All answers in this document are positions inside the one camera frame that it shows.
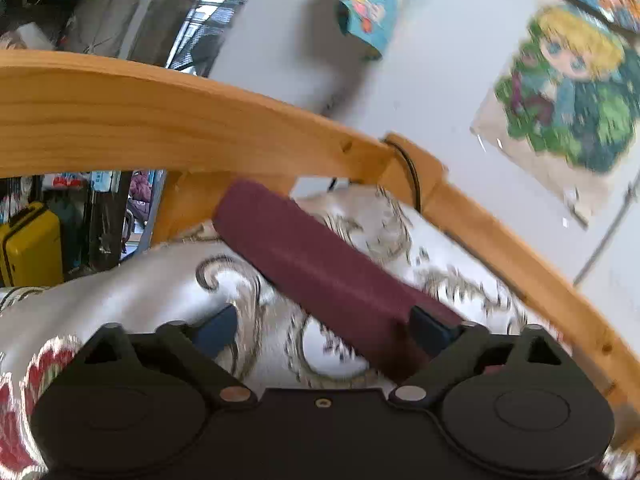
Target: wood grain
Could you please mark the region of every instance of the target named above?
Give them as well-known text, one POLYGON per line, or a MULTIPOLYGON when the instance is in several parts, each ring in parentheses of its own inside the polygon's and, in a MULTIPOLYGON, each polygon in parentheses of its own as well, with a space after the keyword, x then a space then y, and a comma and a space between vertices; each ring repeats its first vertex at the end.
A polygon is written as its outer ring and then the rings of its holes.
MULTIPOLYGON (((181 232, 212 218, 226 188, 240 176, 223 171, 170 171, 164 181, 151 244, 175 238, 181 232)), ((252 175, 251 179, 284 196, 289 195, 296 183, 296 179, 290 176, 252 175)))
POLYGON ((635 451, 640 454, 640 430, 636 430, 629 435, 624 442, 620 445, 622 449, 628 451, 635 451))
POLYGON ((611 387, 605 392, 604 397, 607 399, 613 410, 626 404, 626 395, 622 391, 622 388, 616 384, 611 385, 611 387))
MULTIPOLYGON (((423 216, 579 346, 640 412, 640 363, 593 305, 494 216, 449 184, 446 168, 436 158, 400 136, 389 139, 405 149, 418 170, 423 216)), ((411 204, 413 190, 407 178, 406 163, 396 156, 379 183, 411 204)))
MULTIPOLYGON (((414 189, 395 149, 329 120, 210 80, 115 59, 0 53, 0 177, 57 171, 171 170, 154 243, 213 212, 249 176, 287 194, 297 176, 414 189)), ((432 155, 395 134, 420 175, 423 216, 548 319, 640 412, 640 364, 594 307, 489 212, 446 181, 432 155)), ((640 449, 640 431, 626 443, 640 449)))
POLYGON ((124 60, 2 51, 0 88, 0 177, 144 167, 360 179, 392 156, 310 112, 124 60))

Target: white wall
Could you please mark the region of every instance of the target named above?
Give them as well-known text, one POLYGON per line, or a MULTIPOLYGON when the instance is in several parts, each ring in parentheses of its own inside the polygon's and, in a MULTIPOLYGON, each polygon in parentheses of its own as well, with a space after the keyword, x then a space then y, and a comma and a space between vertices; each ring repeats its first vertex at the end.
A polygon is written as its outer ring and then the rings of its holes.
MULTIPOLYGON (((318 1, 249 0, 211 77, 316 112, 346 88, 350 98, 334 118, 374 137, 399 132, 434 153, 457 186, 572 280, 622 204, 640 143, 606 208, 584 230, 537 180, 469 131, 539 0, 410 0, 383 59, 367 64, 338 32, 332 4, 316 11, 318 1)), ((612 248, 611 265, 638 304, 640 280, 629 269, 638 268, 640 240, 618 243, 624 251, 612 248)), ((593 290, 601 279, 594 275, 593 290)), ((591 297, 631 341, 640 317, 607 294, 591 297)))
POLYGON ((631 206, 580 290, 640 356, 640 203, 631 206))

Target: white satin fabric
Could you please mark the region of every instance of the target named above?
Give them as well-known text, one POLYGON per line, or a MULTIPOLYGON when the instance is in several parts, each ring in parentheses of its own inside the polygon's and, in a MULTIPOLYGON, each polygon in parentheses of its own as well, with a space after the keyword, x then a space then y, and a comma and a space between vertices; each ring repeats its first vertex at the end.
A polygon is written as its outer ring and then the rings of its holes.
MULTIPOLYGON (((518 333, 527 322, 548 326, 480 262, 384 190, 350 186, 298 203, 388 272, 492 332, 518 333)), ((9 292, 0 290, 0 305, 9 292)), ((239 313, 238 355, 235 363, 230 351, 218 360, 257 393, 266 386, 391 386, 274 290, 219 240, 210 222, 109 272, 15 301, 23 293, 14 290, 0 311, 0 370, 13 372, 15 387, 34 354, 55 336, 85 342, 107 322, 152 332, 170 320, 198 322, 229 303, 239 313)))

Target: yellow suitcase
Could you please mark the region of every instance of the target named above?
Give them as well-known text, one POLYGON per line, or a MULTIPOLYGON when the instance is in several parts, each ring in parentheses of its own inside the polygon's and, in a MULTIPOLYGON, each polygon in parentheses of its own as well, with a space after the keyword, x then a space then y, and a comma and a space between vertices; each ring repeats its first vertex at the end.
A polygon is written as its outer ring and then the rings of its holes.
POLYGON ((32 202, 0 226, 4 286, 52 286, 63 282, 60 221, 32 202))

